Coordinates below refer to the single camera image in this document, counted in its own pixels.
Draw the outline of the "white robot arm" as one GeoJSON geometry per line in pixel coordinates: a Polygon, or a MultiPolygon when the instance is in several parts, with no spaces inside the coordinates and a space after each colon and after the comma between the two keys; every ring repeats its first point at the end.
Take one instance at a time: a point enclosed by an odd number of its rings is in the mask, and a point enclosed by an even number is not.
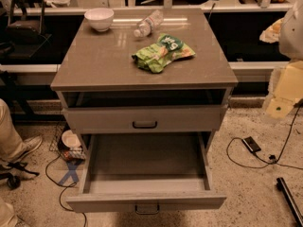
{"type": "Polygon", "coordinates": [[[263,109],[268,117],[284,118],[303,99],[303,1],[297,0],[285,16],[260,35],[264,42],[278,42],[279,52],[290,59],[273,70],[263,109]]]}

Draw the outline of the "yellow white gripper body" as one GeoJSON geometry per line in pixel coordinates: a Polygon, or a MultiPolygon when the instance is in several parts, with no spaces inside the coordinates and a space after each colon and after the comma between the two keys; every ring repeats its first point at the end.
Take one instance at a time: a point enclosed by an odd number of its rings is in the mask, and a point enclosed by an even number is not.
{"type": "Polygon", "coordinates": [[[282,119],[302,98],[303,61],[291,60],[285,67],[272,72],[263,110],[273,119],[282,119]]]}

